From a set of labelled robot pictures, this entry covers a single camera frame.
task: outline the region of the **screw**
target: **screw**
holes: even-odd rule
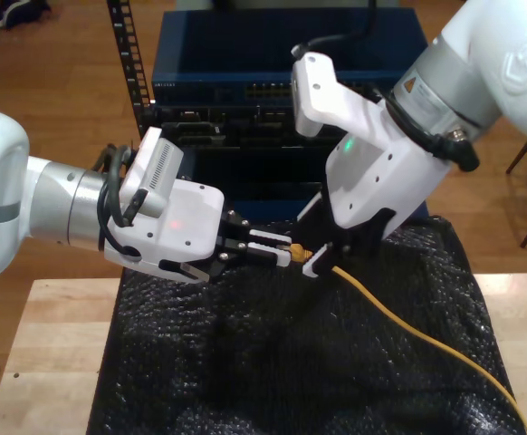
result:
[[[462,129],[456,129],[456,130],[450,131],[447,134],[447,137],[448,139],[455,141],[455,142],[460,142],[461,140],[467,139],[466,133]]]

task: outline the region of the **black bubble wrap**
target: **black bubble wrap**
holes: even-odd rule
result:
[[[441,218],[342,268],[509,390],[479,287]],[[216,285],[125,270],[88,433],[523,434],[505,398],[330,273],[246,266]]]

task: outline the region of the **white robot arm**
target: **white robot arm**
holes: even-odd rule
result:
[[[527,134],[527,0],[469,0],[380,102],[339,84],[320,53],[294,64],[292,91],[300,134],[315,136],[323,124],[348,133],[292,235],[321,228],[324,239],[303,268],[317,276],[398,227],[451,160],[474,169],[472,142],[502,114]],[[188,282],[244,260],[287,266],[292,240],[224,211],[216,188],[176,179],[180,152],[149,129],[134,160],[121,155],[119,165],[131,165],[119,191],[117,177],[28,158],[24,130],[0,114],[0,272],[28,236]]]
[[[471,144],[502,114],[527,134],[527,0],[468,0],[379,103],[339,84],[320,53],[295,63],[292,91],[300,134],[348,132],[328,157],[325,189],[298,216],[306,229],[332,227],[304,265],[316,276],[398,227],[451,160],[475,169]]]

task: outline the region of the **wooden table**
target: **wooden table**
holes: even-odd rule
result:
[[[477,275],[527,415],[527,274]],[[35,281],[0,384],[0,435],[86,431],[118,279]]]

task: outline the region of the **black cable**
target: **black cable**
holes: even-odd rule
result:
[[[292,53],[293,57],[299,61],[307,52],[317,49],[320,45],[367,39],[372,35],[376,26],[378,12],[377,0],[369,0],[368,11],[368,21],[363,29],[351,32],[349,34],[331,34],[329,36],[321,36],[319,38],[314,38],[307,43],[301,43],[295,47],[295,50]]]
[[[109,175],[107,176],[107,183],[109,185],[109,209],[112,220],[115,221],[117,227],[124,228],[130,225],[130,222],[122,216],[120,209],[120,168],[125,159],[129,158],[130,148],[127,145],[121,145],[113,154],[110,161]]]
[[[455,141],[440,134],[431,134],[404,110],[393,92],[380,92],[377,87],[373,87],[372,91],[382,96],[390,118],[409,139],[423,150],[430,152],[438,159],[453,161],[463,172],[471,172],[479,167],[479,158],[470,140]]]
[[[99,227],[104,235],[104,238],[110,243],[110,245],[119,253],[124,256],[140,256],[140,252],[132,246],[123,246],[117,239],[112,235],[109,230],[109,212],[107,207],[107,196],[109,194],[109,185],[105,181],[102,184],[101,192],[99,193],[99,199],[97,200],[97,219],[99,220]],[[103,244],[99,243],[99,250],[103,249]]]
[[[97,161],[92,165],[91,170],[94,170],[95,172],[98,172],[99,170],[103,169],[105,167],[105,163],[107,160],[112,159],[112,156],[116,152],[117,147],[115,147],[112,143],[107,145],[107,148],[101,151],[101,154],[99,154],[99,157],[97,158]]]

